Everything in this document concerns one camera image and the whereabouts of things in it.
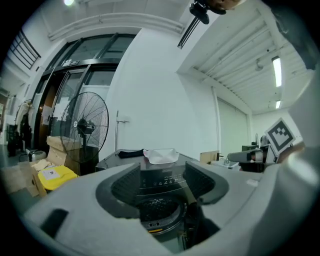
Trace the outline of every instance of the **ceiling light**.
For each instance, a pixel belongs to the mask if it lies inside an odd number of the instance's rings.
[[[280,107],[280,103],[281,103],[281,100],[278,100],[276,103],[275,103],[275,108],[278,109]]]
[[[282,74],[281,74],[281,61],[278,56],[272,58],[272,64],[275,75],[275,85],[279,87],[282,85]]]
[[[70,6],[70,5],[72,5],[72,4],[74,3],[74,1],[75,1],[75,0],[64,0],[64,4],[65,4],[66,6]]]

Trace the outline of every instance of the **glass door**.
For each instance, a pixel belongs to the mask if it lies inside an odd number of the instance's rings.
[[[53,104],[54,111],[50,124],[51,136],[60,136],[60,126],[66,124],[66,120],[62,120],[63,113],[70,100],[79,93],[84,71],[85,69],[77,69],[66,72],[58,89],[55,104]]]

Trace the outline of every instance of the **metal mesh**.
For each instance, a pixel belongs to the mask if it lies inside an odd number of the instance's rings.
[[[78,124],[83,121],[94,129],[80,131]],[[94,92],[84,92],[74,97],[64,110],[60,125],[61,143],[71,159],[84,163],[99,153],[108,128],[109,114],[105,102]]]
[[[154,198],[136,206],[140,210],[141,222],[152,222],[171,216],[179,204],[171,198]]]

